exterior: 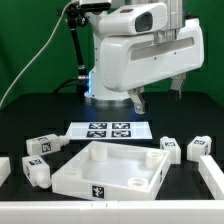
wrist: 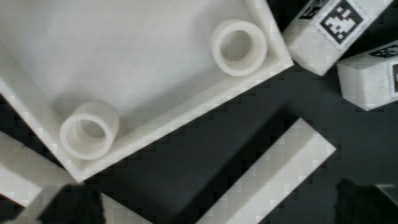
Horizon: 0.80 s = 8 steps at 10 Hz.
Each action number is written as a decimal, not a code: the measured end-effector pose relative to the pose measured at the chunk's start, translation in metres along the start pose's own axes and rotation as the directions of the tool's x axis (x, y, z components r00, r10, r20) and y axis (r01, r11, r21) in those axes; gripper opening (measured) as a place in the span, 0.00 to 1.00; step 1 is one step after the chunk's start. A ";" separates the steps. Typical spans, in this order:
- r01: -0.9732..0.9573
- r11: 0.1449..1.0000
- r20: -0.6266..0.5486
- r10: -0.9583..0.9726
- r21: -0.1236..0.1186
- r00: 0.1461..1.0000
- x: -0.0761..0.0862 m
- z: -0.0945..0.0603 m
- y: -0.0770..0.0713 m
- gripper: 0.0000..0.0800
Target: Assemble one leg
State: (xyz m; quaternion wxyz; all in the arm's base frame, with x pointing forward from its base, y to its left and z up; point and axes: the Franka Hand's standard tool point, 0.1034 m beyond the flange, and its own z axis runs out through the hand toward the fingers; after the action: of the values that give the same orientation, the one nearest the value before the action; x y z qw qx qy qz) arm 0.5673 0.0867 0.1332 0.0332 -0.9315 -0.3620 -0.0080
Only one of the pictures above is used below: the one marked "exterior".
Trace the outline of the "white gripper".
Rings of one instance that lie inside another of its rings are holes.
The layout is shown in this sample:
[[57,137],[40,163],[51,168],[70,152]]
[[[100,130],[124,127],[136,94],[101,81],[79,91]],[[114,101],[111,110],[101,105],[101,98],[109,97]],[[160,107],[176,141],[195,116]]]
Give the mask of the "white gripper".
[[200,68],[203,61],[203,35],[198,19],[187,20],[175,41],[156,44],[152,34],[145,34],[108,37],[100,47],[103,85],[115,92],[129,90],[137,114],[145,113],[141,86],[172,77],[168,97],[170,101],[179,101],[185,72]]

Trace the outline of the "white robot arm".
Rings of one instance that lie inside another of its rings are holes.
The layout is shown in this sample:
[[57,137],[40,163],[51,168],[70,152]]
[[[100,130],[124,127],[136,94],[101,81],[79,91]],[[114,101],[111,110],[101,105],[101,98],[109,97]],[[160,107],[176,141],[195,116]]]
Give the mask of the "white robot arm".
[[112,13],[88,17],[95,46],[85,94],[91,101],[119,105],[132,100],[142,114],[146,85],[170,78],[170,98],[179,100],[186,73],[203,64],[200,22],[184,12],[183,0],[130,0]]

